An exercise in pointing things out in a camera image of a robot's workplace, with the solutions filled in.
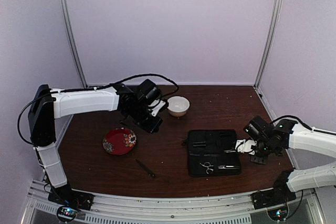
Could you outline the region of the silver hair cutting scissors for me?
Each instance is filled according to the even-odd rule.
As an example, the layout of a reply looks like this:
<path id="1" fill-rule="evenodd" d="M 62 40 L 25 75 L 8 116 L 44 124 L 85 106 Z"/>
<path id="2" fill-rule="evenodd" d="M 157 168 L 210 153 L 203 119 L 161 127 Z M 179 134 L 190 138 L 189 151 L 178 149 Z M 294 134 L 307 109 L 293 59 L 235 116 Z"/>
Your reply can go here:
<path id="1" fill-rule="evenodd" d="M 235 165 L 218 165 L 217 170 L 240 170 L 240 166 Z"/>

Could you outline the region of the black hair clip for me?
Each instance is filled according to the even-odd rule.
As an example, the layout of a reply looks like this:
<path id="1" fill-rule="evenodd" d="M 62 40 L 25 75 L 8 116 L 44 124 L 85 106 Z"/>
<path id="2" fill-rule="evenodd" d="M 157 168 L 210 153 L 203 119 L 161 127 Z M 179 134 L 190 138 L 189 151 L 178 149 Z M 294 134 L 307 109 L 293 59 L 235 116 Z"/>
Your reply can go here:
<path id="1" fill-rule="evenodd" d="M 138 159 L 135 160 L 139 166 L 152 178 L 156 178 L 156 175 L 154 172 L 152 172 L 146 165 L 144 165 L 141 161 Z"/>

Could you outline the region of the black zippered tool case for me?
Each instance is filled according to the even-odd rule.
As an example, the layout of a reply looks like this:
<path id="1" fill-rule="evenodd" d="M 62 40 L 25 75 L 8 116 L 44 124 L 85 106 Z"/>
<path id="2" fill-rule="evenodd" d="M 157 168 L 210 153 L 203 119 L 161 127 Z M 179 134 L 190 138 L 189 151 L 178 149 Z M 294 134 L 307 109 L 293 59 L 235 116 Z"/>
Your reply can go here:
<path id="1" fill-rule="evenodd" d="M 187 148 L 187 168 L 191 177 L 235 176 L 242 171 L 238 152 L 235 150 L 235 130 L 190 130 L 183 144 Z M 200 165 L 210 162 L 214 165 L 212 174 Z M 240 170 L 217 170 L 218 165 L 240 166 Z"/>

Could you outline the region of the silver thinning scissors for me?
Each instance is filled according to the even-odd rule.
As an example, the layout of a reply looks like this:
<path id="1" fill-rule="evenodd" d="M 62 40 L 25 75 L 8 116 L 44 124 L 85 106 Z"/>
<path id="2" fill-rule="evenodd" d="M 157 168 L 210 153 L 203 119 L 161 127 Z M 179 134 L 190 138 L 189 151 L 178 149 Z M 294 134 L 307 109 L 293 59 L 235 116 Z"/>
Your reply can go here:
<path id="1" fill-rule="evenodd" d="M 214 165 L 212 165 L 210 162 L 203 162 L 203 163 L 200 163 L 200 165 L 206 169 L 206 171 L 205 171 L 206 174 L 212 174 L 213 173 Z"/>

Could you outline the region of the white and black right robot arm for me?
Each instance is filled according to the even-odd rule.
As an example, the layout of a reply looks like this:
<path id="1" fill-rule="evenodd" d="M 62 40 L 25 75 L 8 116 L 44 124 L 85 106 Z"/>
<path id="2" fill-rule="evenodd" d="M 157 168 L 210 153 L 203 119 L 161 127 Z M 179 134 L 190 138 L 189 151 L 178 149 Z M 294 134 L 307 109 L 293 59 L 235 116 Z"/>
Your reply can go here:
<path id="1" fill-rule="evenodd" d="M 264 164 L 270 154 L 284 149 L 305 150 L 335 158 L 335 133 L 305 124 L 296 116 L 284 115 L 268 123 L 256 116 L 244 127 L 248 140 L 237 142 L 236 150 L 249 154 L 253 163 Z M 272 203 L 310 188 L 335 186 L 335 162 L 308 169 L 283 171 L 269 192 Z"/>

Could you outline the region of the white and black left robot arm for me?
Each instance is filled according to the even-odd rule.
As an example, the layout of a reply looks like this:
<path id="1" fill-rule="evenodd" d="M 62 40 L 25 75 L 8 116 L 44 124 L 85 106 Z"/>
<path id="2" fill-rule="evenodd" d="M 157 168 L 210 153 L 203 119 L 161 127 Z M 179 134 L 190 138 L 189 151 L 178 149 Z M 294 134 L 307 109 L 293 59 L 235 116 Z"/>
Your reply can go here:
<path id="1" fill-rule="evenodd" d="M 149 79 L 135 88 L 122 82 L 84 89 L 51 89 L 43 84 L 23 108 L 28 111 L 30 130 L 29 139 L 23 141 L 37 152 L 42 168 L 56 188 L 56 198 L 71 205 L 76 197 L 66 186 L 68 180 L 56 146 L 55 120 L 89 112 L 119 111 L 142 130 L 156 133 L 162 123 L 158 113 L 166 108 L 161 90 Z"/>

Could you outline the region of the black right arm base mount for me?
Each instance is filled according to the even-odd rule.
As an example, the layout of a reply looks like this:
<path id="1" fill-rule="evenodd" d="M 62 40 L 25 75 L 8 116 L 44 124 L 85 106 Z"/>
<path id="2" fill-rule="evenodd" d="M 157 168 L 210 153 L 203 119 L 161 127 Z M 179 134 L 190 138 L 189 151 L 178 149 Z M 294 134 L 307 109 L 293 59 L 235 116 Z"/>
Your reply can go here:
<path id="1" fill-rule="evenodd" d="M 296 198 L 296 193 L 284 193 L 277 189 L 256 191 L 251 194 L 251 200 L 255 210 L 285 204 Z"/>

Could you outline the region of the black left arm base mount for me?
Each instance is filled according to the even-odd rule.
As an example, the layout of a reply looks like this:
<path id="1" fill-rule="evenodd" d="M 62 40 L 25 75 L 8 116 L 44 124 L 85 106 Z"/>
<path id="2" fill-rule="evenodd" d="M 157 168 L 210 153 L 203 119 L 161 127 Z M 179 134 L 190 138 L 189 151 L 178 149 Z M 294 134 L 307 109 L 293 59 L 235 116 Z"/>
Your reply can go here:
<path id="1" fill-rule="evenodd" d="M 71 207 L 75 210 L 90 210 L 94 195 L 73 190 L 69 185 L 59 188 L 51 188 L 48 200 L 60 205 Z"/>

